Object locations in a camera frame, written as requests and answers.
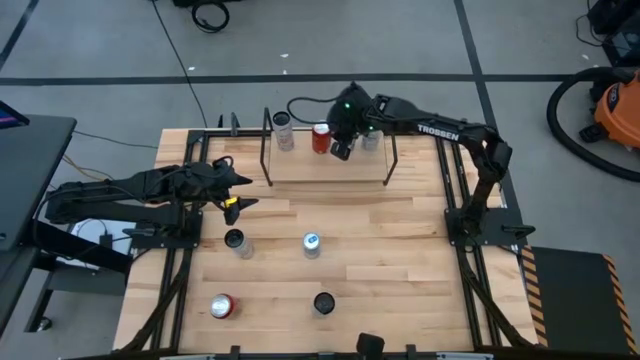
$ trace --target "orange and black warning stripe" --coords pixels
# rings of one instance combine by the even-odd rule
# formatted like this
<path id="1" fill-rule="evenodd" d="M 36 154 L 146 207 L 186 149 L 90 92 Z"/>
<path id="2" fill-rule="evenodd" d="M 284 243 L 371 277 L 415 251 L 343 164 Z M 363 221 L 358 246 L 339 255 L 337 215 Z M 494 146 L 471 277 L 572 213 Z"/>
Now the orange and black warning stripe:
<path id="1" fill-rule="evenodd" d="M 538 275 L 536 273 L 535 257 L 531 246 L 525 246 L 522 251 L 522 270 L 524 271 L 525 285 L 527 287 L 527 299 L 529 309 L 533 318 L 533 326 L 538 335 L 538 342 L 541 345 L 549 346 L 547 342 L 547 329 L 544 326 L 544 315 L 542 314 L 542 300 L 540 299 L 540 286 L 538 285 Z"/>
<path id="2" fill-rule="evenodd" d="M 608 256 L 608 255 L 602 255 L 602 256 L 607 262 L 607 267 L 609 268 L 609 273 L 611 274 L 611 282 L 613 283 L 613 293 L 616 297 L 616 303 L 618 304 L 618 309 L 620 310 L 620 319 L 622 319 L 622 327 L 624 329 L 625 336 L 627 337 L 627 345 L 629 345 L 629 352 L 631 353 L 631 355 L 637 355 L 638 347 L 636 346 L 636 342 L 633 340 L 633 333 L 631 332 L 631 321 L 629 321 L 627 307 L 624 305 L 624 300 L 622 299 L 622 287 L 620 286 L 620 282 L 618 281 L 618 273 L 616 272 L 616 266 L 611 256 Z"/>

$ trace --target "wooden table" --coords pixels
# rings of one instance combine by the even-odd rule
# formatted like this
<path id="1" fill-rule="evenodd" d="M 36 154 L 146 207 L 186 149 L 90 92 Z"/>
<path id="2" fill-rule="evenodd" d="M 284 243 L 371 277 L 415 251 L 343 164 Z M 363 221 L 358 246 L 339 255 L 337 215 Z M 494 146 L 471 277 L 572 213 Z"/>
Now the wooden table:
<path id="1" fill-rule="evenodd" d="M 187 132 L 163 132 L 157 167 L 182 163 Z M 228 353 L 231 345 L 240 345 L 243 353 L 354 352 L 360 332 L 382 336 L 389 352 L 405 351 L 406 344 L 415 344 L 418 351 L 471 350 L 460 273 L 447 241 L 435 141 L 424 136 L 397 141 L 399 163 L 387 187 L 379 182 L 269 187 L 258 161 L 260 138 L 214 138 L 208 159 L 231 155 L 236 172 L 254 180 L 232 193 L 260 198 L 235 225 L 253 241 L 255 254 L 250 260 L 236 258 L 222 240 L 230 229 L 222 213 L 210 204 L 204 208 L 180 352 Z M 463 159 L 473 189 L 477 175 L 465 151 Z M 459 196 L 457 183 L 454 189 Z M 496 190 L 490 206 L 500 203 Z M 302 253 L 302 236 L 310 231 L 322 238 L 322 255 L 315 260 Z M 535 342 L 515 256 L 494 247 L 483 250 L 493 298 L 520 333 Z M 114 348 L 129 342 L 155 307 L 165 251 L 150 251 L 135 263 Z M 312 316 L 312 299 L 322 291 L 335 296 L 336 309 L 318 319 Z M 240 299 L 235 319 L 210 315 L 218 293 Z M 477 298 L 476 304 L 488 344 Z M 173 309 L 167 314 L 165 346 Z"/>

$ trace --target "orange vacuum cleaner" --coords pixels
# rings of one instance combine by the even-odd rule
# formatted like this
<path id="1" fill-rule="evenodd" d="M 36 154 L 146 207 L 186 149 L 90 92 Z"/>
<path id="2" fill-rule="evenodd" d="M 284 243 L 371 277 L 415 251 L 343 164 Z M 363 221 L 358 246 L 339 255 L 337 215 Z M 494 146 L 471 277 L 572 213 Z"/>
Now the orange vacuum cleaner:
<path id="1" fill-rule="evenodd" d="M 569 137 L 558 123 L 558 103 L 562 96 L 581 81 L 593 81 L 591 98 L 597 102 L 594 124 L 580 131 L 586 143 L 611 139 L 620 144 L 640 148 L 640 71 L 632 73 L 619 68 L 583 70 L 564 81 L 553 92 L 547 105 L 547 122 L 553 136 L 572 153 L 591 165 L 614 176 L 640 182 L 640 172 L 625 169 L 593 154 Z"/>

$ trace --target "gray floor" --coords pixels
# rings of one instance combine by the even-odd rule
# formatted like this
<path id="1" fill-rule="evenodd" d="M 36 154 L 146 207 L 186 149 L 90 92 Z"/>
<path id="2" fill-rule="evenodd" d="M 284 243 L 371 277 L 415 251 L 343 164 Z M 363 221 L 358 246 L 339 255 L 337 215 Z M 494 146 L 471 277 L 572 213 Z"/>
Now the gray floor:
<path id="1" fill-rule="evenodd" d="M 18 24 L 27 0 L 0 2 L 0 46 Z M 471 74 L 453 0 L 245 0 L 231 3 L 224 32 L 208 35 L 169 0 L 158 7 L 190 75 Z M 574 20 L 584 0 L 465 0 L 484 74 L 569 74 L 607 66 L 603 52 L 579 43 Z M 179 77 L 181 70 L 152 5 L 146 0 L 40 0 L 2 78 Z M 262 108 L 283 110 L 294 96 L 334 96 L 347 83 L 270 82 L 194 85 L 206 117 L 238 114 L 260 124 Z M 473 82 L 368 81 L 370 93 L 413 100 L 452 117 L 483 122 Z M 533 245 L 601 252 L 616 259 L 630 317 L 640 324 L 640 185 L 608 176 L 577 160 L 551 137 L 545 121 L 549 82 L 488 83 L 497 124 L 514 148 L 511 173 L 525 221 L 538 231 Z M 567 95 L 560 115 L 567 129 L 588 121 L 586 88 Z M 162 128 L 201 127 L 189 88 L 172 85 L 0 86 L 0 99 L 25 113 L 72 116 L 81 131 L 156 144 Z M 310 119 L 327 108 L 300 105 Z M 635 153 L 599 144 L 595 151 L 640 169 Z M 75 136 L 67 152 L 78 164 L 124 177 L 153 165 L 154 151 Z M 65 164 L 53 184 L 80 180 Z M 5 336 L 2 358 L 55 359 L 107 352 L 122 299 L 56 293 L 47 310 L 54 328 L 22 332 L 43 281 L 35 273 Z"/>

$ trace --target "red soda can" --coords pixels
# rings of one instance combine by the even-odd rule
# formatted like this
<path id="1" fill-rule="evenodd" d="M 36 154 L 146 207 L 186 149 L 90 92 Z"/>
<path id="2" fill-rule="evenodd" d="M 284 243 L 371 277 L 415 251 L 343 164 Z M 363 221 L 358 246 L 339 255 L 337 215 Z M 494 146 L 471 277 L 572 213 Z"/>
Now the red soda can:
<path id="1" fill-rule="evenodd" d="M 324 154 L 329 150 L 331 144 L 331 134 L 329 133 L 329 125 L 316 124 L 311 130 L 311 147 L 318 154 Z"/>
<path id="2" fill-rule="evenodd" d="M 233 297 L 227 294 L 218 294 L 211 301 L 211 315 L 216 319 L 226 319 L 237 306 L 238 302 Z"/>

